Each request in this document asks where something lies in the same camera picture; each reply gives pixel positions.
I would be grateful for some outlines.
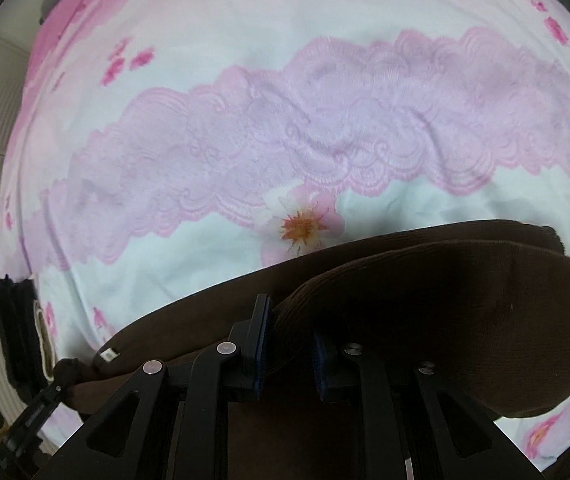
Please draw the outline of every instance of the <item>bed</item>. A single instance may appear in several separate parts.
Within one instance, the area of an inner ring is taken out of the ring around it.
[[[60,0],[0,186],[57,358],[299,254],[472,219],[570,256],[570,0]],[[78,428],[60,408],[44,433]],[[499,427],[541,470],[570,398]]]

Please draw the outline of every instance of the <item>silver screw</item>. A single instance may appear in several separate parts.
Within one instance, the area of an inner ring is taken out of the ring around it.
[[[225,341],[216,347],[219,354],[230,355],[236,352],[236,345],[230,341]]]
[[[430,363],[429,361],[422,362],[418,365],[418,371],[425,375],[434,375],[434,368],[436,368],[434,363]]]
[[[358,343],[347,343],[344,346],[343,351],[347,355],[361,355],[363,353],[363,347]]]
[[[147,375],[158,374],[159,371],[161,371],[162,369],[163,369],[163,364],[161,361],[147,361],[143,365],[143,371]]]

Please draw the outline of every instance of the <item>mattress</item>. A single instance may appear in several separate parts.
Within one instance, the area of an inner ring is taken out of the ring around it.
[[[492,218],[551,225],[570,256],[557,0],[61,0],[4,162],[0,277],[37,279],[57,356],[89,361],[217,283]],[[570,398],[498,425],[544,469]]]

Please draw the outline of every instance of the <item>orange flower center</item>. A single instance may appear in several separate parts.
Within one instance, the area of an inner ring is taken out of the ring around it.
[[[307,242],[316,238],[319,231],[326,231],[329,228],[321,224],[323,218],[317,218],[311,210],[298,211],[295,216],[287,216],[283,220],[283,240],[291,240],[293,244]]]

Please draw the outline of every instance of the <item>brown garment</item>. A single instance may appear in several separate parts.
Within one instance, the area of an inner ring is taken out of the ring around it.
[[[327,478],[314,473],[328,456],[309,457],[310,439],[321,447],[331,441],[328,452],[348,448],[337,436],[348,408],[315,398],[309,367],[300,359],[315,320],[326,314],[341,316],[354,341],[384,358],[408,366],[431,360],[500,415],[543,413],[570,395],[570,258],[551,228],[483,221],[344,244],[176,301],[114,336],[103,349],[120,356],[110,363],[95,359],[102,380],[88,376],[91,382],[73,386],[68,404],[94,412],[148,359],[193,359],[250,317],[261,292],[276,303],[272,375],[260,403],[231,406],[230,478],[234,471],[238,478],[258,478],[259,472],[265,478]],[[288,393],[275,387],[283,384]],[[292,402],[293,391],[299,402]],[[270,464],[278,460],[269,453],[243,454],[242,442],[276,444],[284,435],[291,448],[286,462],[297,464],[292,476],[274,476]]]

